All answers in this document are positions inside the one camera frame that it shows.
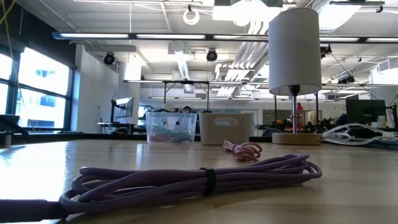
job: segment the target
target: clear plastic container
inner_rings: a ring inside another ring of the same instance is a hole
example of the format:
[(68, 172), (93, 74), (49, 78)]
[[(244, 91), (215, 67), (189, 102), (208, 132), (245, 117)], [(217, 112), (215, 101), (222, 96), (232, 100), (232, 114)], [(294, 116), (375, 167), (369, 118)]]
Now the clear plastic container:
[(148, 112), (147, 140), (153, 142), (193, 142), (197, 114)]

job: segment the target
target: beige storage bin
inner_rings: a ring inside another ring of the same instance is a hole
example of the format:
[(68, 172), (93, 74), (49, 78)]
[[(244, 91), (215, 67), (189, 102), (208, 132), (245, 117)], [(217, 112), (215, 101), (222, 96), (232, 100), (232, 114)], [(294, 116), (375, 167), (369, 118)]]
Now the beige storage bin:
[(199, 124), (204, 145), (222, 145), (225, 139), (242, 144), (249, 141), (251, 114), (200, 113)]

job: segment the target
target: coiled pink cable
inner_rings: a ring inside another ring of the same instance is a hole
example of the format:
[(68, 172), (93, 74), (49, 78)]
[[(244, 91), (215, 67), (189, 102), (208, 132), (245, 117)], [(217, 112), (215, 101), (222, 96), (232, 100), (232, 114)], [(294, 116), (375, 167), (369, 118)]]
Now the coiled pink cable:
[(246, 142), (241, 145), (230, 140), (224, 141), (224, 148), (236, 155), (238, 161), (255, 161), (261, 156), (262, 148), (256, 143)]

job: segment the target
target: plastic bin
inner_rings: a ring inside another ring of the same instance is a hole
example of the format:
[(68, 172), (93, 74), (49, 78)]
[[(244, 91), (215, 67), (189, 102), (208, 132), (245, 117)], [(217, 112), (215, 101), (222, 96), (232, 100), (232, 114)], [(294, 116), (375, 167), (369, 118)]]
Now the plastic bin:
[(146, 113), (148, 143), (193, 142), (197, 116), (193, 113)]
[(251, 114), (201, 113), (199, 119), (203, 145), (223, 145), (225, 139), (236, 144), (249, 141)]

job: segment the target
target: security camera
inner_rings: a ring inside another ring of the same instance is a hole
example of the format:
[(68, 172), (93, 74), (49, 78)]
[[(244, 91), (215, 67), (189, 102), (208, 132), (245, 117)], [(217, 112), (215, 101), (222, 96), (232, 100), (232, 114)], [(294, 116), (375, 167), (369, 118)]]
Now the security camera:
[(332, 51), (330, 44), (321, 44), (320, 52), (321, 52), (321, 59), (325, 58), (326, 55), (331, 54)]
[(115, 63), (114, 53), (108, 52), (104, 58), (104, 63), (107, 65), (113, 65)]
[(217, 60), (217, 53), (215, 49), (210, 49), (209, 52), (207, 53), (206, 57), (208, 62), (214, 62)]

